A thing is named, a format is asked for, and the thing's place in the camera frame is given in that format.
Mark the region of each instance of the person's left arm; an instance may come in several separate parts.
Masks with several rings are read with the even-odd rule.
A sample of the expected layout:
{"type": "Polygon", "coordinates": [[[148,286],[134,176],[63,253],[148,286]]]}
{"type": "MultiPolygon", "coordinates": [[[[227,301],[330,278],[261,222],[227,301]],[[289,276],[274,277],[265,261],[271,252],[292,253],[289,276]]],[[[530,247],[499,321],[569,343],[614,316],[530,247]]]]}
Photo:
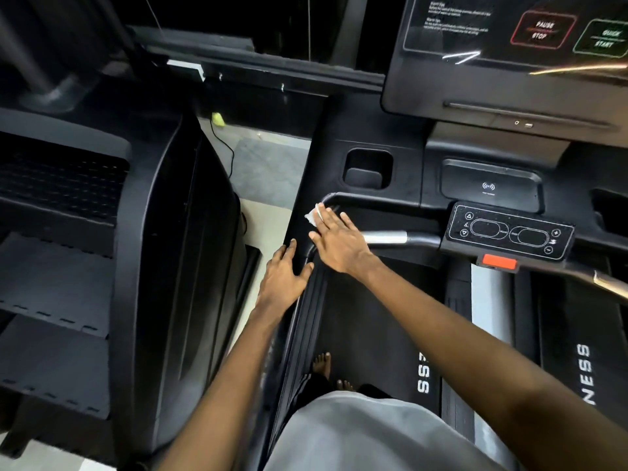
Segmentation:
{"type": "Polygon", "coordinates": [[[236,457],[262,363],[284,312],[301,295],[314,265],[295,276],[296,241],[266,265],[255,309],[159,471],[229,471],[236,457]]]}

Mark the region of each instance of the person's right hand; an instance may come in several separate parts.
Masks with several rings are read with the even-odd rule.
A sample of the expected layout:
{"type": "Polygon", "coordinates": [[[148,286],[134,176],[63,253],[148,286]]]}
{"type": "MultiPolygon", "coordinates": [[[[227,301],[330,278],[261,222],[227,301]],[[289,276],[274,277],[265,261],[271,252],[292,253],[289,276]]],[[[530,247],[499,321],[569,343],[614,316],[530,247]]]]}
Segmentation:
{"type": "Polygon", "coordinates": [[[310,231],[310,238],[318,248],[320,259],[338,272],[357,277],[371,257],[375,257],[364,240],[364,236],[349,219],[347,213],[340,218],[331,208],[319,203],[320,215],[314,212],[318,233],[310,231]]]}

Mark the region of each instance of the person's right arm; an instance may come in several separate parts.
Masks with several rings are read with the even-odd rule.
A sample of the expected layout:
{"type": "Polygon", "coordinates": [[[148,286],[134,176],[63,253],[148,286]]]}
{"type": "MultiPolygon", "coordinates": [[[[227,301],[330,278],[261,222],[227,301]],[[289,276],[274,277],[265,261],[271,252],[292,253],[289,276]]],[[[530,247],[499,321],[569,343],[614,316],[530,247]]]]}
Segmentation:
{"type": "Polygon", "coordinates": [[[372,254],[345,213],[319,207],[321,260],[364,284],[530,471],[628,470],[628,433],[536,364],[372,254]]]}

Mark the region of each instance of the person's left hand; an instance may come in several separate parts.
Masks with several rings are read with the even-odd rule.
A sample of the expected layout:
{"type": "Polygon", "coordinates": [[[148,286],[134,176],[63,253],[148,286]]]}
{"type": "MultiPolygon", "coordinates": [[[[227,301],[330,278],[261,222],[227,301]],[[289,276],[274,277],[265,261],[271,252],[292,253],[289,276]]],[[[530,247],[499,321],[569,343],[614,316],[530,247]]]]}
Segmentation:
{"type": "Polygon", "coordinates": [[[266,264],[266,275],[259,287],[255,303],[256,309],[269,314],[274,323],[278,323],[284,312],[294,303],[308,284],[314,263],[303,266],[299,276],[292,272],[292,259],[296,251],[296,240],[290,241],[286,248],[282,245],[266,264]]]}

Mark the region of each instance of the tile floor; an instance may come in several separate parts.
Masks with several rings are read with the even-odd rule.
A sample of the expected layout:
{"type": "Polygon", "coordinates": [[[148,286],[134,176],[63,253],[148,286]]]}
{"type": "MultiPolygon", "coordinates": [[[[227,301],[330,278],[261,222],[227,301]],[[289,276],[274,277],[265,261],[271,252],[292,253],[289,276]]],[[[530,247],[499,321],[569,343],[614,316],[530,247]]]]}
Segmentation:
{"type": "MultiPolygon", "coordinates": [[[[199,119],[227,172],[231,151],[212,134],[210,121],[199,119]]],[[[310,141],[238,126],[214,126],[214,132],[234,151],[235,191],[247,218],[246,244],[259,248],[262,258],[245,302],[234,341],[255,306],[266,262],[282,244],[303,175],[310,141]]],[[[32,441],[17,460],[0,457],[2,471],[111,471],[113,468],[32,441]]]]}

